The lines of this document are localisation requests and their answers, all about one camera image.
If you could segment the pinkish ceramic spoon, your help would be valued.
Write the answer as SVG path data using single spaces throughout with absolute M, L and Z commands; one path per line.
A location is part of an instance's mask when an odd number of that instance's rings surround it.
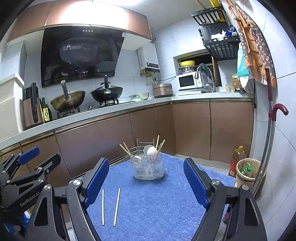
M 151 146 L 147 149 L 147 158 L 150 162 L 155 162 L 158 157 L 158 150 L 154 147 Z

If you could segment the black wok with lid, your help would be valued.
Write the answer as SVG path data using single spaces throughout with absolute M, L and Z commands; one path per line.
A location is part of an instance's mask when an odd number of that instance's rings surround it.
M 118 99 L 123 92 L 123 88 L 120 86 L 111 85 L 108 81 L 108 76 L 104 75 L 104 82 L 101 83 L 101 86 L 90 94 L 97 102 L 105 102 L 109 100 L 116 100 Z

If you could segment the bamboo chopstick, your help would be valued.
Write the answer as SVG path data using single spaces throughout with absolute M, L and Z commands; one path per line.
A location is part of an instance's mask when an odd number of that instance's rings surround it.
M 160 146 L 159 146 L 159 149 L 158 149 L 158 153 L 161 151 L 161 149 L 162 149 L 162 147 L 163 147 L 163 145 L 164 145 L 165 142 L 166 142 L 166 139 L 164 139 L 164 140 L 161 142 L 161 144 L 160 144 Z
M 156 143 L 156 150 L 157 150 L 157 151 L 159 150 L 158 147 L 159 147 L 159 135 L 158 135 L 157 143 Z
M 130 156 L 130 158 L 132 159 L 132 154 L 131 152 L 128 150 L 128 148 L 126 148 L 125 146 L 123 146 L 122 144 L 119 144 L 119 146 L 126 152 L 126 154 L 128 154 Z
M 125 142 L 123 142 L 123 146 L 124 146 L 124 150 L 126 151 L 126 153 L 129 154 L 132 157 L 132 153 L 129 150 L 129 148 L 128 148 L 128 146 L 127 146 L 127 144 Z
M 102 200 L 101 200 L 101 220 L 102 220 L 102 225 L 105 225 L 104 221 L 104 189 L 102 189 Z
M 119 207 L 119 199 L 120 199 L 120 191 L 121 188 L 118 188 L 118 192 L 117 192 L 117 198 L 116 198 L 116 206 L 115 206 L 115 212 L 114 212 L 114 220 L 113 220 L 113 226 L 116 226 L 116 222 L 117 222 L 117 215 L 118 215 L 118 207 Z

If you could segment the clear plastic utensil holder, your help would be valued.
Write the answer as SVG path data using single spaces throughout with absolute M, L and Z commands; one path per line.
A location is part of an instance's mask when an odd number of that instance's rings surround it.
M 163 156 L 158 154 L 136 154 L 130 157 L 129 163 L 134 178 L 139 180 L 157 180 L 164 176 Z

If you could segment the white ceramic spoon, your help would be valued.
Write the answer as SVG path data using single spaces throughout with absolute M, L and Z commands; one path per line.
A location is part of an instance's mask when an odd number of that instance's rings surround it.
M 153 155 L 155 153 L 155 147 L 153 145 L 147 145 L 144 147 L 144 153 L 146 155 Z

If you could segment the olive oil bottle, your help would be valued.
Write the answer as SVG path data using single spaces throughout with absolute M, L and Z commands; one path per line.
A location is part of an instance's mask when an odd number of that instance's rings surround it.
M 42 100 L 42 110 L 44 115 L 44 121 L 47 123 L 52 121 L 51 110 L 49 109 L 48 104 L 46 104 L 45 102 L 45 97 L 42 97 L 41 100 Z

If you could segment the brown patterned apron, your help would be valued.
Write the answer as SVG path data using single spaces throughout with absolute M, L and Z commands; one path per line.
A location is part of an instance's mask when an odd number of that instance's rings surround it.
M 233 1 L 227 1 L 228 9 L 240 37 L 243 59 L 253 78 L 267 85 L 265 69 L 269 70 L 271 86 L 276 88 L 276 76 L 267 42 L 253 19 Z

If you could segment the gas stove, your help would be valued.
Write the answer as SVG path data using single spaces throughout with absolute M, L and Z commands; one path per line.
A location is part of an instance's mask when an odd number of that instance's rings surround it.
M 95 110 L 95 109 L 98 109 L 98 108 L 109 107 L 109 106 L 113 106 L 113 105 L 116 105 L 116 104 L 119 104 L 118 99 L 108 100 L 108 101 L 103 101 L 103 102 L 96 102 L 96 103 L 93 103 L 93 105 L 82 105 L 82 106 L 77 107 L 77 108 L 65 110 L 65 111 L 62 111 L 62 112 L 57 112 L 57 118 L 64 118 L 64 117 L 74 115 L 74 114 L 77 114 L 77 113 L 80 113 L 80 112 Z

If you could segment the brown knife block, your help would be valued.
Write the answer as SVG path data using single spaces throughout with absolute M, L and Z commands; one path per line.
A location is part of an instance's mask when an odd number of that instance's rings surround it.
M 26 130 L 44 123 L 36 82 L 23 89 L 23 119 Z

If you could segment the black wall dish rack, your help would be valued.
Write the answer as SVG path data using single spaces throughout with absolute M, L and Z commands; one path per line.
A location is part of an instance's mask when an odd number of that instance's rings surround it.
M 191 13 L 199 25 L 203 45 L 217 61 L 237 59 L 240 38 L 221 6 Z

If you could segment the white water heater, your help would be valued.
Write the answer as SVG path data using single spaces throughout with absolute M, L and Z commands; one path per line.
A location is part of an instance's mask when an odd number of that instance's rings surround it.
M 140 70 L 160 73 L 155 44 L 146 43 L 137 49 Z

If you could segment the white microwave oven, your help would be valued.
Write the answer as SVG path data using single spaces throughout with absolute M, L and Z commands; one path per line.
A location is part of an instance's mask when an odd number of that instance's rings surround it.
M 196 71 L 178 75 L 177 82 L 179 91 L 202 88 L 201 80 L 197 78 Z

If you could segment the black range hood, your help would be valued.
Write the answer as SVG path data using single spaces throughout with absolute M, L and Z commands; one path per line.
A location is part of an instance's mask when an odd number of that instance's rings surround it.
M 62 26 L 44 30 L 43 87 L 83 79 L 114 77 L 126 33 L 117 29 Z

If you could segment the yellow bowl on shelf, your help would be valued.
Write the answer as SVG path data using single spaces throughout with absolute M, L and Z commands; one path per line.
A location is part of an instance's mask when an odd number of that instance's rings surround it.
M 179 66 L 180 67 L 195 66 L 195 61 L 194 60 L 182 61 L 179 63 Z

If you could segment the metal tray on counter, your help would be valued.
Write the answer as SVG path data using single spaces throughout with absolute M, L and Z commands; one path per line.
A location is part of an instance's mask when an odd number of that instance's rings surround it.
M 134 101 L 141 101 L 141 100 L 147 100 L 149 99 L 149 92 L 145 93 L 137 93 L 129 96 L 131 100 Z

